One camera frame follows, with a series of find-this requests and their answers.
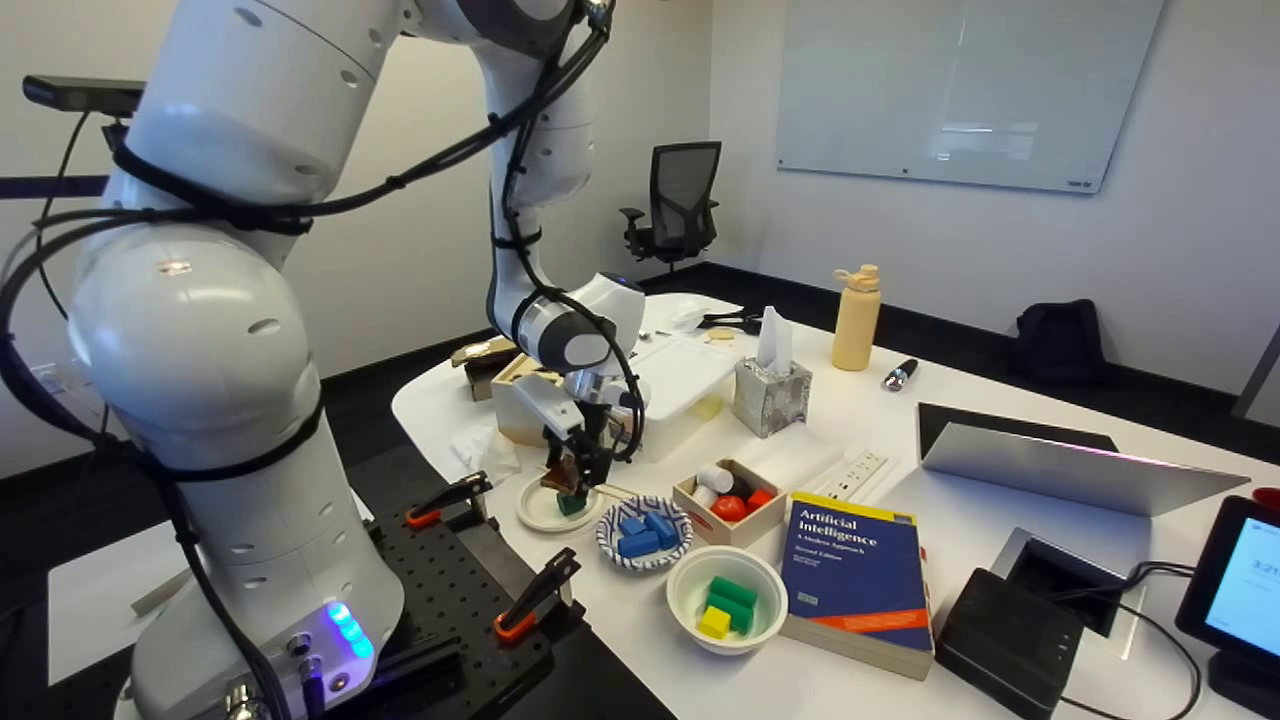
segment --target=black office chair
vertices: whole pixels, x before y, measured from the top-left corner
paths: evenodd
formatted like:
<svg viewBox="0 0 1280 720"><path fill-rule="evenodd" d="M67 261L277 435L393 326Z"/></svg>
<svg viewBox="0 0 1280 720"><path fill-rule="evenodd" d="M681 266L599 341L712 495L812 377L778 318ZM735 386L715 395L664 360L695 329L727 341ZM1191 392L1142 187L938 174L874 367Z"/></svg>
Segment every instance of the black office chair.
<svg viewBox="0 0 1280 720"><path fill-rule="evenodd" d="M712 185L720 167L720 139L702 144L655 144L648 167L648 207L654 228L642 228L642 207L621 207L629 217L629 248L638 261L664 261L667 274L702 255L715 239Z"/></svg>

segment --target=white wall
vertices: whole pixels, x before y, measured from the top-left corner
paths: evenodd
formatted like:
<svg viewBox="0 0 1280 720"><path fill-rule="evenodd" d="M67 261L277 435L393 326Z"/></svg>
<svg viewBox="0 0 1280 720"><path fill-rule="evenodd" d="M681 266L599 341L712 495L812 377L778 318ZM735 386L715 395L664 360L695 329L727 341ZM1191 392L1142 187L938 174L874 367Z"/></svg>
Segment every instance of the white wall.
<svg viewBox="0 0 1280 720"><path fill-rule="evenodd" d="M778 174L779 55L779 0L715 0L712 136L740 207L726 261L816 289L880 261L892 305L994 333L1092 298L1113 360L1243 387L1280 326L1278 0L1168 0L1092 200Z"/></svg>
<svg viewBox="0 0 1280 720"><path fill-rule="evenodd" d="M170 10L170 0L0 6L0 174L47 175L72 130L67 118L21 101L26 74L148 75ZM581 286L596 270L634 270L615 207L645 198L655 139L710 134L710 31L712 6L703 0L621 6L615 38L583 82L596 139L592 185L545 217L545 270L559 286ZM369 187L480 119L480 74L465 47L400 45L343 187ZM95 134L86 136L77 167L105 167ZM330 219L299 244L290 277L330 377L485 329L485 167L485 161L467 161L369 211ZM16 244L34 217L37 205L0 200L0 254ZM43 298L26 298L16 333L30 360L67 364L61 319ZM0 475L67 454L86 454L86 445L41 428L0 392Z"/></svg>

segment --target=clamp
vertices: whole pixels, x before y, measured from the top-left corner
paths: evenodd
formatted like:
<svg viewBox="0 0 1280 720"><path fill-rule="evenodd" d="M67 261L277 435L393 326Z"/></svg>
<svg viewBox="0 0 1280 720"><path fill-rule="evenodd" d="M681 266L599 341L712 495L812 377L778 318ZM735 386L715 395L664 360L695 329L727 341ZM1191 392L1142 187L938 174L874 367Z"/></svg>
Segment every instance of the clamp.
<svg viewBox="0 0 1280 720"><path fill-rule="evenodd" d="M443 492L429 495L425 505L412 505L400 526L420 533L420 528L438 528L443 521L447 505L467 505L465 515L447 521L447 526L473 526L485 521L485 492L494 492L490 475L465 475L459 484L447 484Z"/></svg>
<svg viewBox="0 0 1280 720"><path fill-rule="evenodd" d="M494 615L494 635L500 645L522 645L545 621L545 615L538 615L545 603L553 603L553 608L556 608L556 602L572 603L567 579L572 579L576 570L581 570L576 551L559 550L545 564L545 574L538 574L529 579L529 590L515 596L515 603Z"/></svg>

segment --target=bottle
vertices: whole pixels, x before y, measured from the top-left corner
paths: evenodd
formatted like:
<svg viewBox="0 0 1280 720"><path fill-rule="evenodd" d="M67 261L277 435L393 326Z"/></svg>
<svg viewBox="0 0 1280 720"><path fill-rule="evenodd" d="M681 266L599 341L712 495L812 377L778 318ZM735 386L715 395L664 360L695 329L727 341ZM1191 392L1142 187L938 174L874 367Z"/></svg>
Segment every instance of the bottle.
<svg viewBox="0 0 1280 720"><path fill-rule="evenodd" d="M832 364L860 373L874 360L874 341L880 326L880 266L857 274L835 274L846 282Z"/></svg>

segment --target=blue book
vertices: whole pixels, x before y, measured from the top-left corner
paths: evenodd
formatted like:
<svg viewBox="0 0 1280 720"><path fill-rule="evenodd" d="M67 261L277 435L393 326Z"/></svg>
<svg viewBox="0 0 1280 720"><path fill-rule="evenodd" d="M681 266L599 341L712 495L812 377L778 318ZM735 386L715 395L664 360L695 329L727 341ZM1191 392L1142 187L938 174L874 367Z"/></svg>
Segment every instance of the blue book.
<svg viewBox="0 0 1280 720"><path fill-rule="evenodd" d="M789 635L900 675L928 675L931 613L914 515L794 492L784 584Z"/></svg>

